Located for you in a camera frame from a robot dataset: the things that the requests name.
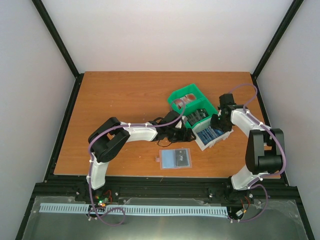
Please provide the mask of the black credit card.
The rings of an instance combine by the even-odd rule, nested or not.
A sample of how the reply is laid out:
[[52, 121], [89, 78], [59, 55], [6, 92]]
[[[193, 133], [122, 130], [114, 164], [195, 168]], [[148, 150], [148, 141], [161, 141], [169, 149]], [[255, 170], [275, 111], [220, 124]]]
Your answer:
[[175, 150], [175, 162], [177, 167], [188, 167], [190, 165], [188, 150]]

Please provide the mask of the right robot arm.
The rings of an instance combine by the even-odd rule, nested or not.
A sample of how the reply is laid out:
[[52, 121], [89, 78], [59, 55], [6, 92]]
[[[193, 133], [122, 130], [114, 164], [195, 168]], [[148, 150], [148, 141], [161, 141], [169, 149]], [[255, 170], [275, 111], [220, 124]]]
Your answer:
[[219, 97], [218, 109], [219, 113], [210, 120], [213, 129], [227, 133], [237, 126], [247, 136], [245, 165], [224, 187], [224, 198], [235, 202], [238, 191], [250, 190], [265, 177], [284, 172], [287, 165], [284, 133], [259, 121], [245, 104], [236, 104], [232, 93]]

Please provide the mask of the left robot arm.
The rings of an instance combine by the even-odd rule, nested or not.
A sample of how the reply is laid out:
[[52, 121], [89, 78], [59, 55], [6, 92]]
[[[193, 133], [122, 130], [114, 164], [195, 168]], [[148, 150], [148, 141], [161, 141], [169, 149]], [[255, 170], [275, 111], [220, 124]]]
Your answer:
[[109, 162], [126, 143], [158, 142], [163, 139], [170, 143], [184, 143], [194, 141], [196, 136], [191, 128], [185, 126], [185, 118], [174, 110], [165, 117], [145, 123], [125, 123], [116, 117], [109, 118], [88, 138], [90, 166], [86, 176], [89, 185], [86, 195], [95, 202], [103, 198]]

